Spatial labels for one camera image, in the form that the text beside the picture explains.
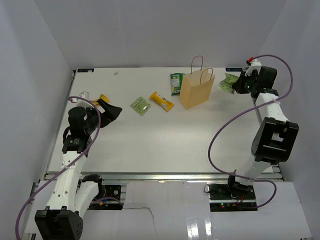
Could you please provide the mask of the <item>green crinkled snack packet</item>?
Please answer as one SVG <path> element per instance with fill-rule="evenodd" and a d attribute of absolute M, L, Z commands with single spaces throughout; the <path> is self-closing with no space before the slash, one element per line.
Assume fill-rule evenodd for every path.
<path fill-rule="evenodd" d="M 225 79 L 218 84 L 218 88 L 229 94 L 234 94 L 233 84 L 238 81 L 239 77 L 231 73 L 225 73 Z"/>

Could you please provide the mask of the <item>yellow snack packet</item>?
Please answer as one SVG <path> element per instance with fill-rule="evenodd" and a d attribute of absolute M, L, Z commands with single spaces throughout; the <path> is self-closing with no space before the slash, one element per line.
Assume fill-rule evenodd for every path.
<path fill-rule="evenodd" d="M 95 105 L 95 106 L 100 106 L 98 100 L 103 100 L 105 103 L 109 103 L 110 100 L 104 95 L 104 94 L 100 94 L 99 98 L 97 99 L 93 99 L 91 100 L 91 102 Z"/>

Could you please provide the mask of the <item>light green square snack packet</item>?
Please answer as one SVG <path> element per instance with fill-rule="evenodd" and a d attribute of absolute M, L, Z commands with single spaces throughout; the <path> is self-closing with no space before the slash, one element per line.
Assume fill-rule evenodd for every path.
<path fill-rule="evenodd" d="M 130 107 L 142 117 L 146 114 L 151 105 L 142 96 L 140 96 L 130 104 Z"/>

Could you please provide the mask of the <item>yellow snack bar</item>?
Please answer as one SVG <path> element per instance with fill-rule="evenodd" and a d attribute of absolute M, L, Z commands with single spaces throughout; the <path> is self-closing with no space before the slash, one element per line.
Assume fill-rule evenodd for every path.
<path fill-rule="evenodd" d="M 174 106 L 172 102 L 168 101 L 166 98 L 159 95 L 156 91 L 149 97 L 149 99 L 158 104 L 166 112 L 171 110 Z"/>

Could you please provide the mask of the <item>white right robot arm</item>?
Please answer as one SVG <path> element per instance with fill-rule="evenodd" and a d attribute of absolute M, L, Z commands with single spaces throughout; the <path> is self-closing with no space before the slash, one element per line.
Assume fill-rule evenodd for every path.
<path fill-rule="evenodd" d="M 253 182 L 271 166 L 286 162 L 292 152 L 299 126 L 289 121 L 273 89 L 277 70 L 251 64 L 232 85 L 238 94 L 250 94 L 257 111 L 259 129 L 252 141 L 249 160 L 228 177 L 226 195 L 236 200 L 253 191 Z"/>

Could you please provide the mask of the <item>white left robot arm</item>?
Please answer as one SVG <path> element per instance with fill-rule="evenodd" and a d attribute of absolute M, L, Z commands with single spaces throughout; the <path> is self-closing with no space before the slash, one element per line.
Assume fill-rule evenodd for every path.
<path fill-rule="evenodd" d="M 78 240 L 83 233 L 83 217 L 93 199 L 105 196 L 106 187 L 98 174 L 80 180 L 82 168 L 94 138 L 101 128 L 115 121 L 121 107 L 110 105 L 103 99 L 94 104 L 83 97 L 68 111 L 68 127 L 63 133 L 62 165 L 45 208 L 37 210 L 34 220 L 44 240 Z"/>

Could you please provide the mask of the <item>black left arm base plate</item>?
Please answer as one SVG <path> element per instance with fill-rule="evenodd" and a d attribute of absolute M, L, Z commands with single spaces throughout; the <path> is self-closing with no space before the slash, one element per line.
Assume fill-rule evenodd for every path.
<path fill-rule="evenodd" d="M 118 203 L 121 200 L 121 185 L 102 185 L 101 190 L 101 198 L 103 198 L 103 200 L 100 201 L 101 203 Z"/>

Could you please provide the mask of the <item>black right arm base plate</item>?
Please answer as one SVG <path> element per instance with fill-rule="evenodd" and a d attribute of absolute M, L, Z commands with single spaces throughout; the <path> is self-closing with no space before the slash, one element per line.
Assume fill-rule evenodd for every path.
<path fill-rule="evenodd" d="M 209 183 L 204 186 L 204 192 L 211 200 L 255 200 L 256 195 L 252 185 L 247 189 L 230 187 L 227 184 Z"/>

